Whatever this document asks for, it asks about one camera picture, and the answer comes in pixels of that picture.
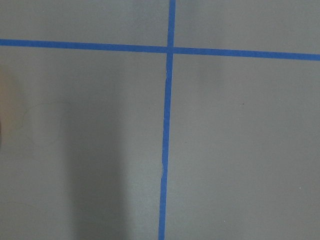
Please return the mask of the vertical blue tape line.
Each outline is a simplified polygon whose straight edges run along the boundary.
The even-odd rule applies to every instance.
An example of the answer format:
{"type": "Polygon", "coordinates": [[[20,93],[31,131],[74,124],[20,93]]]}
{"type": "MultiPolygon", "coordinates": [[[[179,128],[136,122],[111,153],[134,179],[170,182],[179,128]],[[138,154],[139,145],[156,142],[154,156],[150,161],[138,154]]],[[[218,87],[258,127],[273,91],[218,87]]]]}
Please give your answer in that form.
{"type": "Polygon", "coordinates": [[[164,240],[166,233],[166,209],[167,209],[167,185],[169,165],[169,143],[170,143],[170,120],[171,120],[171,97],[175,42],[175,19],[176,1],[169,2],[168,29],[167,29],[167,52],[166,52],[166,79],[164,88],[163,105],[163,131],[162,131],[162,155],[161,155],[161,179],[159,198],[158,239],[164,240]]]}

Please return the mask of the horizontal blue tape line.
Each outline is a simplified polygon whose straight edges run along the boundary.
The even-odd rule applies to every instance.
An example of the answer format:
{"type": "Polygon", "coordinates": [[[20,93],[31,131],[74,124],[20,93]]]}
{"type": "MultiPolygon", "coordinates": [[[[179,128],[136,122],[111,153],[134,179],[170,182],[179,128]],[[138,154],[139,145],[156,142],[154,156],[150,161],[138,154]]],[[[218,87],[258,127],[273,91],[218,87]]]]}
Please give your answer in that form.
{"type": "Polygon", "coordinates": [[[1,46],[319,61],[319,54],[274,51],[1,39],[1,46]]]}

